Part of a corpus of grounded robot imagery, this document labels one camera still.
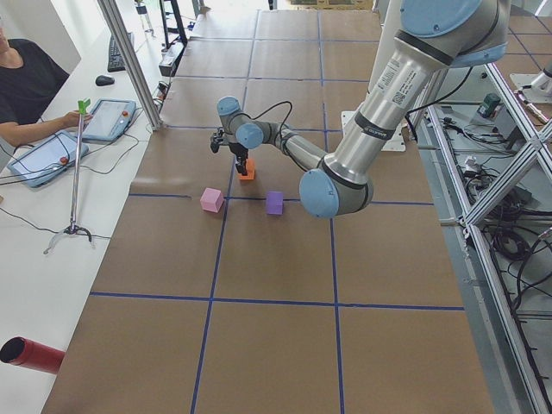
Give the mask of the orange foam cube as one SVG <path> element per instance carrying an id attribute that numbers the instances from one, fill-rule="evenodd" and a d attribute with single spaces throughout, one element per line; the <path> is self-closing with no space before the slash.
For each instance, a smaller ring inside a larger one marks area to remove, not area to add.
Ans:
<path id="1" fill-rule="evenodd" d="M 254 180 L 255 178 L 255 162 L 254 159 L 247 159 L 247 169 L 248 169 L 248 176 L 242 176 L 240 173 L 238 173 L 238 179 L 242 181 L 246 180 Z"/>

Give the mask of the pink foam cube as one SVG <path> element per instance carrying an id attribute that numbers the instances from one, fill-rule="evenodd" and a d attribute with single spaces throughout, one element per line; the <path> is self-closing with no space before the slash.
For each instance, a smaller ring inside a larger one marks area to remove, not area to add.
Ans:
<path id="1" fill-rule="evenodd" d="M 224 195 L 221 190 L 206 187 L 200 198 L 200 204 L 204 211 L 217 213 L 223 206 Z"/>

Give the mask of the purple foam cube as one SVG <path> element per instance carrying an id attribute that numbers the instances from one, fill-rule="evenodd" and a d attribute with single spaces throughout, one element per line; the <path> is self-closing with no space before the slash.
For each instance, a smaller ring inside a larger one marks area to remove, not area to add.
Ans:
<path id="1" fill-rule="evenodd" d="M 269 191 L 266 198 L 266 213 L 281 216 L 284 209 L 284 194 L 282 191 Z"/>

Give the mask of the far blue teach pendant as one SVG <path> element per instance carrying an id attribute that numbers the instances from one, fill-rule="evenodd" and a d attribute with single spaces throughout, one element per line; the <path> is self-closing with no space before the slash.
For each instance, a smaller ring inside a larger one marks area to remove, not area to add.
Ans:
<path id="1" fill-rule="evenodd" d="M 129 126 L 136 111 L 136 102 L 120 99 L 99 99 L 91 110 L 83 141 L 110 143 L 118 139 Z"/>

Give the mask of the blue teach pendant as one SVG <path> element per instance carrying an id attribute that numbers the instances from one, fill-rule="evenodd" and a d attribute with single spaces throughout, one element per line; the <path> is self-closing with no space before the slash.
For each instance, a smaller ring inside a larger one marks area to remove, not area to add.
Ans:
<path id="1" fill-rule="evenodd" d="M 99 99 L 91 110 L 83 141 L 110 143 L 118 139 L 129 126 L 136 111 L 136 102 L 120 99 Z"/>
<path id="2" fill-rule="evenodd" d="M 13 177 L 35 188 L 46 184 L 74 165 L 77 144 L 74 135 L 61 131 L 25 154 L 15 157 L 7 167 Z"/>

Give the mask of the black keyboard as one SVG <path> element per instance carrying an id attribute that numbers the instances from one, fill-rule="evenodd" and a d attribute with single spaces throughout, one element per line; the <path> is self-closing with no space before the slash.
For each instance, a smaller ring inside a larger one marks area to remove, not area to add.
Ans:
<path id="1" fill-rule="evenodd" d="M 121 72 L 125 70 L 125 63 L 122 53 L 114 35 L 110 37 L 108 46 L 107 72 Z"/>

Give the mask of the black computer mouse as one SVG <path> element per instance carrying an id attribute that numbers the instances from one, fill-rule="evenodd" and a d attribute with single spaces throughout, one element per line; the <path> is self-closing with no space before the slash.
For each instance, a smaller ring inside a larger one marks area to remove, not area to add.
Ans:
<path id="1" fill-rule="evenodd" d="M 99 75 L 95 79 L 96 86 L 103 87 L 108 85 L 113 85 L 115 83 L 115 79 L 108 75 Z"/>

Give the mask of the near blue teach pendant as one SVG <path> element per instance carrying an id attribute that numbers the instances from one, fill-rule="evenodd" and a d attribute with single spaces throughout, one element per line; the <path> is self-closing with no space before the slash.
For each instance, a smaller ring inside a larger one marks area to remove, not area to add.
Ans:
<path id="1" fill-rule="evenodd" d="M 7 167 L 13 177 L 35 188 L 46 184 L 74 165 L 77 144 L 74 135 L 61 131 L 25 154 L 15 157 Z"/>

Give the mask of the seated person black shirt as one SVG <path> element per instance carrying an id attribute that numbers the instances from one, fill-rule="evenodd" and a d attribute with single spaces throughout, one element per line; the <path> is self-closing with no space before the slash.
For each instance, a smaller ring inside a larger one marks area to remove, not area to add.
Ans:
<path id="1" fill-rule="evenodd" d="M 68 78 L 33 41 L 1 34 L 1 138 L 20 147 L 78 126 L 77 111 L 39 121 Z"/>

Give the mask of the red cylinder tube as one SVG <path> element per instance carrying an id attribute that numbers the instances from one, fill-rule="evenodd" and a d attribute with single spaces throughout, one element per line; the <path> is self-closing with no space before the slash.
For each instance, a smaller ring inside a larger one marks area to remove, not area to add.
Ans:
<path id="1" fill-rule="evenodd" d="M 65 354 L 64 351 L 57 348 L 16 336 L 1 347 L 1 362 L 57 374 Z"/>

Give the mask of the aluminium frame post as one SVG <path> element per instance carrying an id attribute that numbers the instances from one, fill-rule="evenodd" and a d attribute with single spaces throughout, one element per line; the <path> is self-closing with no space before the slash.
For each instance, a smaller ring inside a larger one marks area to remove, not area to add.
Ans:
<path id="1" fill-rule="evenodd" d="M 162 128 L 163 122 L 161 121 L 158 107 L 155 105 L 154 99 L 150 94 L 147 80 L 144 76 L 143 70 L 141 69 L 139 60 L 137 59 L 134 47 L 127 36 L 127 30 L 116 1 L 97 0 L 97 3 L 102 11 L 103 18 L 106 21 L 111 34 L 118 43 L 124 60 L 126 72 L 129 75 L 132 85 L 134 86 L 135 92 L 139 98 L 141 107 L 146 114 L 148 122 L 153 131 L 159 130 Z"/>

